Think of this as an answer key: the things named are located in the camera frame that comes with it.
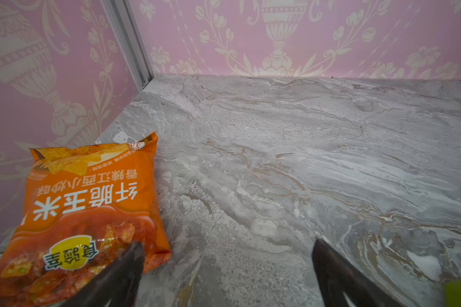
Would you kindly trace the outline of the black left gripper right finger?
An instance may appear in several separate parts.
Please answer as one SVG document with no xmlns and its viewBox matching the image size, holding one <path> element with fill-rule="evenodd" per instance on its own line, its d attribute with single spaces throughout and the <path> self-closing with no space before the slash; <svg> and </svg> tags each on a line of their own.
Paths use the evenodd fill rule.
<svg viewBox="0 0 461 307">
<path fill-rule="evenodd" d="M 312 263 L 325 306 L 402 306 L 323 239 L 316 239 Z"/>
</svg>

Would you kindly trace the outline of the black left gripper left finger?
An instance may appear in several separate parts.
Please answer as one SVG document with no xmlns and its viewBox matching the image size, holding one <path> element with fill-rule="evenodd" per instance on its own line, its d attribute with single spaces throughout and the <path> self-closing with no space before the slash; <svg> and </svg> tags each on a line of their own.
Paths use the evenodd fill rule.
<svg viewBox="0 0 461 307">
<path fill-rule="evenodd" d="M 109 266 L 63 305 L 134 306 L 145 262 L 140 242 L 132 243 Z"/>
</svg>

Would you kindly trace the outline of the green 2x4 lego brick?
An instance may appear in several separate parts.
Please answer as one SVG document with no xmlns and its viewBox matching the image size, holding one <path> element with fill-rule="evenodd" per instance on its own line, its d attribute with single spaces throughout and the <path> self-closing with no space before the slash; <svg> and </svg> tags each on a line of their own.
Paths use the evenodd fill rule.
<svg viewBox="0 0 461 307">
<path fill-rule="evenodd" d="M 461 280 L 444 284 L 445 307 L 461 307 Z"/>
</svg>

